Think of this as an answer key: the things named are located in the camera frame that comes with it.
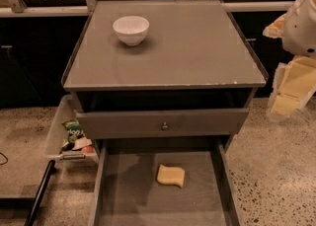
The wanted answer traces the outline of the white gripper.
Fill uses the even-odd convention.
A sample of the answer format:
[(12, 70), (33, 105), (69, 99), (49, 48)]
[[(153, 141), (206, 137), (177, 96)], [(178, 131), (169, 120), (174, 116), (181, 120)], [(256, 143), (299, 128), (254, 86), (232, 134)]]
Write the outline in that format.
[(284, 50), (301, 55), (276, 69), (267, 117), (280, 122), (301, 111), (316, 92), (316, 0), (295, 0), (263, 35), (282, 38)]

